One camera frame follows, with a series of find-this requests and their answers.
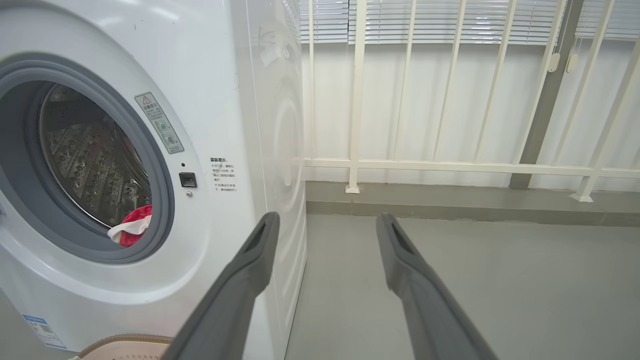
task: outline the gray floor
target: gray floor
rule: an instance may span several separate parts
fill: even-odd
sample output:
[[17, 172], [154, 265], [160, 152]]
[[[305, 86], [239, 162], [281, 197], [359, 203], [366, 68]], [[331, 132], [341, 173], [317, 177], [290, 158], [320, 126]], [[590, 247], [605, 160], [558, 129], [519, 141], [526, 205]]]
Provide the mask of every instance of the gray floor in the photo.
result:
[[[373, 217], [308, 216], [287, 360], [413, 359]], [[501, 359], [640, 358], [640, 229], [400, 219]], [[0, 358], [61, 360], [0, 291]]]

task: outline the white washing machine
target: white washing machine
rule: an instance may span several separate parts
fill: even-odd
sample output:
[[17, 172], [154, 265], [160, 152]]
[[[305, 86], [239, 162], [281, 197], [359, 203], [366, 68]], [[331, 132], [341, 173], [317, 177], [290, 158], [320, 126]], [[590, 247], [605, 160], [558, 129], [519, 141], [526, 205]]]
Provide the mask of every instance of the white washing machine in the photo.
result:
[[[0, 1], [0, 287], [43, 342], [173, 336], [267, 211], [247, 359], [307, 258], [295, 0]], [[130, 247], [107, 230], [151, 204]]]

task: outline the gray pillar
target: gray pillar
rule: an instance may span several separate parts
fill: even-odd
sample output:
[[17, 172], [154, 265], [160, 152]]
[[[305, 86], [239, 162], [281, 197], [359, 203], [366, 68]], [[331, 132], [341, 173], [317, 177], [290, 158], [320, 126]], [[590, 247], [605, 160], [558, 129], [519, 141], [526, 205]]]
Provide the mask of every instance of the gray pillar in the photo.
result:
[[[562, 83], [564, 70], [566, 69], [566, 63], [569, 60], [571, 48], [575, 40], [575, 29], [578, 27], [583, 2], [584, 0], [567, 1], [566, 11], [568, 13], [564, 14], [560, 26], [560, 38], [562, 38], [562, 34], [564, 34], [564, 41], [562, 49], [560, 50], [560, 62], [558, 69], [554, 72], [548, 72], [545, 78], [542, 93], [540, 94], [540, 101], [538, 102], [538, 107], [536, 108], [536, 113], [531, 123], [531, 130], [529, 131], [529, 136], [527, 137], [527, 142], [525, 143], [524, 151], [520, 158], [521, 164], [535, 164], [538, 161], [542, 141], [545, 139], [547, 133], [549, 120], [556, 105], [560, 84]], [[511, 175], [509, 187], [517, 190], [526, 190], [529, 188], [529, 181], [531, 181], [530, 174], [513, 174]]]

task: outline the window blinds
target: window blinds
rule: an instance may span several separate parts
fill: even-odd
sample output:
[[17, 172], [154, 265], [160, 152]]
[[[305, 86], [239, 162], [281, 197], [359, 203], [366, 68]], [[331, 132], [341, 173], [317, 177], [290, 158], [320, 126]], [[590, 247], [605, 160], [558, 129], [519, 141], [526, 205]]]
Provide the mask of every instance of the window blinds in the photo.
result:
[[[355, 40], [356, 0], [313, 0], [316, 42]], [[585, 0], [576, 30], [593, 37], [606, 0]], [[308, 1], [301, 0], [301, 39], [308, 43]], [[460, 0], [417, 0], [413, 42], [453, 42]], [[509, 0], [467, 0], [461, 42], [498, 44]], [[518, 0], [510, 44], [545, 45], [558, 0]], [[367, 0], [367, 44], [406, 43], [411, 0]], [[640, 34], [640, 0], [616, 0], [605, 38], [635, 40]]]
[[[353, 42], [356, 0], [349, 2], [349, 41]], [[557, 4], [558, 0], [519, 0], [509, 43], [545, 45]], [[508, 8], [508, 0], [467, 0], [461, 42], [499, 44]], [[459, 9], [459, 0], [418, 0], [413, 42], [453, 42]], [[406, 43], [410, 14], [410, 0], [368, 0], [365, 41], [369, 44]]]
[[282, 6], [285, 11], [285, 23], [296, 38], [300, 39], [300, 4], [298, 0], [282, 0]]
[[[316, 43], [347, 42], [349, 0], [313, 0]], [[309, 43], [309, 1], [300, 0], [300, 40]]]
[[[593, 38], [606, 0], [585, 0], [576, 36]], [[635, 40], [640, 34], [640, 0], [616, 0], [605, 31], [605, 39]]]

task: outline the barcode sticker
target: barcode sticker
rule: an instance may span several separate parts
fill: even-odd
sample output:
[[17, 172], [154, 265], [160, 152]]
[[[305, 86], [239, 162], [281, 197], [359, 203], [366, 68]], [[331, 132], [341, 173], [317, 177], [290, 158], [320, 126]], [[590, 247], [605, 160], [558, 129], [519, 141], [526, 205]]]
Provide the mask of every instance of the barcode sticker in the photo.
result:
[[54, 348], [67, 348], [44, 319], [29, 315], [22, 315], [22, 317], [27, 321], [33, 331], [35, 331], [44, 345]]

